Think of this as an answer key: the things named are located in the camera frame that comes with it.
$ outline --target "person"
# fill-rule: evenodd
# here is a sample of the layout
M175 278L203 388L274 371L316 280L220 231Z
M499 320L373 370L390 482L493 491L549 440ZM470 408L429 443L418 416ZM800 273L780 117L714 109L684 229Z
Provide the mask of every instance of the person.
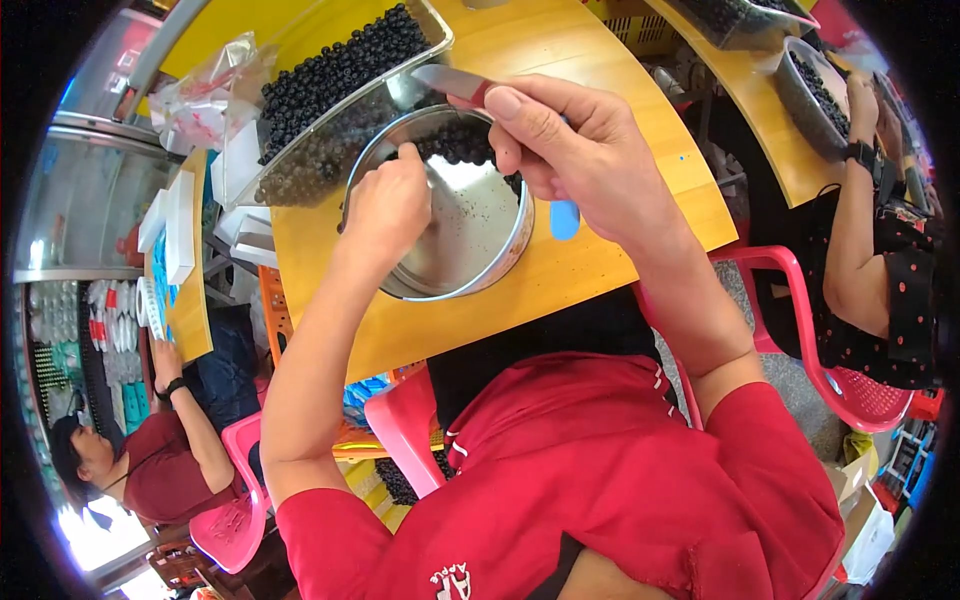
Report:
M658 356L632 348L629 332L604 342L596 338L617 332L604 325L591 337L591 323L579 323L568 339L537 320L512 339L548 353L527 351L476 397L460 398L462 410L443 406L449 390L435 389L457 474L391 536L350 493L330 448L358 325L431 218L421 158L402 144L397 160L353 190L263 412L261 460L300 594L804 597L833 571L844 537L832 487L764 380L750 328L630 107L605 91L526 76L489 90L485 108L498 169L519 170L539 198L571 198L597 235L631 257L706 431L688 428L664 401ZM636 302L633 310L624 327L650 335ZM509 345L493 336L486 348Z
M185 371L175 344L154 341L155 389L160 395L169 391L165 400L174 410L155 402L152 414L116 451L108 438L82 427L76 415L54 423L51 455L75 508L105 494L145 520L181 524L242 497L243 479L220 434L260 410L247 308L209 311L214 350ZM258 459L254 450L251 457ZM252 467L259 471L259 461ZM108 526L105 518L93 517Z
M939 387L933 296L939 287L935 250L941 223L904 199L903 136L896 114L859 73L850 74L847 90L850 142L873 149L879 138L888 157L877 160L894 174L884 176L889 184L875 185L873 174L848 158L842 186L829 186L791 209L729 97L714 98L708 138L731 153L747 174L751 246L785 246L804 272L820 364L862 372L902 390ZM691 106L684 120L698 128L701 114L701 105ZM785 276L756 270L754 278L772 339L802 359Z

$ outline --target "clear plastic tray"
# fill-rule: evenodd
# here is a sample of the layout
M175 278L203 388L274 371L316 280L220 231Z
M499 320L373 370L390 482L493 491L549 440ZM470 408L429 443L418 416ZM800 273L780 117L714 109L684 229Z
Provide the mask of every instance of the clear plastic tray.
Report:
M395 4L396 0L316 3L268 42L279 46L274 79L280 70L292 69L320 54L322 47L349 39L351 31L362 29ZM453 45L453 32L426 0L405 4L430 48L367 82L301 132L244 189L239 204L316 206L338 191L342 196L353 163L380 130L398 116L445 102L442 94L426 88L409 73L423 63L443 61L443 54ZM307 152L336 159L338 173L333 181L310 177L303 162ZM280 192L280 182L290 178L296 180L296 191L287 187Z
M783 56L774 74L774 85L780 101L790 113L797 129L817 154L831 161L843 160L847 151L847 138L836 129L833 121L827 117L823 107L813 96L813 92L806 86L804 78L797 70L797 65L790 57L791 52L817 69L817 73L824 80L824 88L850 118L847 83L824 55L817 52L810 44L795 37L787 37L783 41Z
M758 6L748 0L666 0L721 50L777 51L785 36L805 36L820 23L794 0L783 0L790 12Z

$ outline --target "red t-shirt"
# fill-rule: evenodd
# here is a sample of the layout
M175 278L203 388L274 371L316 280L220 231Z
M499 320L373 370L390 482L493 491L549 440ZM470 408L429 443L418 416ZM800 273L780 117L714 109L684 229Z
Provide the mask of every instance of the red t-shirt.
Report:
M124 452L130 453L132 472L123 492L123 505L156 523L185 523L240 497L243 491L243 479L236 471L225 490L216 494L210 491L190 453L180 417L173 411L147 417L120 446L120 454Z
M460 473L395 536L359 498L298 493L276 522L300 594L523 599L563 532L676 598L801 598L844 525L777 391L730 393L706 432L648 358L553 354L500 374L451 426Z

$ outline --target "yellow table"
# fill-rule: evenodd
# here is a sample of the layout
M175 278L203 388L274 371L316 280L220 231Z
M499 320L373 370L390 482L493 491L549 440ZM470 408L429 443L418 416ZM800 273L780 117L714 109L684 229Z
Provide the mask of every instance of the yellow table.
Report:
M206 293L204 292L204 262L202 258L203 239L201 217L204 212L204 176L206 173L206 150L195 150L180 166L182 171L193 173L193 271L180 286L177 301L173 308L168 299L164 299L166 320L177 341L183 362L191 361L213 350L210 339L210 324L206 318ZM144 261L144 275L153 278L150 256L154 253L151 246Z
M825 185L843 181L843 163L829 163L790 120L774 88L781 53L717 50L664 0L647 4L690 44L746 117L793 208L813 200Z
M704 248L736 239L730 214L693 138L636 59L577 0L529 0L469 11L460 0L434 6L456 36L456 67L493 79L544 73L625 97L658 166ZM296 328L336 240L336 203L274 208L274 238L287 306ZM347 380L385 372L526 323L636 280L614 244L587 227L567 242L550 237L538 202L526 253L491 288L438 302L378 293L360 325Z

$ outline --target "wristwatch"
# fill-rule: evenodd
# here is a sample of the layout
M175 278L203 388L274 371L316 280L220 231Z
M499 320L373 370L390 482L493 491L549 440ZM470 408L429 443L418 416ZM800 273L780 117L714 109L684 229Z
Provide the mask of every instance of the wristwatch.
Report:
M185 387L186 387L186 381L183 380L183 377L177 377L176 379L170 382L170 385L167 386L166 390L164 390L163 392L157 392L156 396L161 400L169 402L170 394L172 394L176 390L179 390L180 388L185 388Z
M880 171L882 163L876 159L876 150L870 144L859 140L851 142L847 146L846 158L852 158L860 163L874 178L874 185L880 182Z

